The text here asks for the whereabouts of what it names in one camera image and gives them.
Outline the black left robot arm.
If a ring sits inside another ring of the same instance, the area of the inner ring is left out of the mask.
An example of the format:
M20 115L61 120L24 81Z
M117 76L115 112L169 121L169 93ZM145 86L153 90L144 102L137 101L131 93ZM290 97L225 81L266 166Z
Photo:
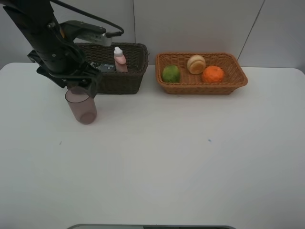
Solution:
M61 33L48 0L2 0L3 9L32 46L28 58L59 87L79 86L94 98L102 78L83 51Z

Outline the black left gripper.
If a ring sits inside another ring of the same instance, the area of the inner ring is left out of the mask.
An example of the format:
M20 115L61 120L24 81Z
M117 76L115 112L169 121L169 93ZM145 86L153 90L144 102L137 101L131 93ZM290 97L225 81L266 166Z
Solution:
M102 73L91 66L79 46L68 40L31 40L28 58L39 65L37 73L61 88L80 86L95 98Z

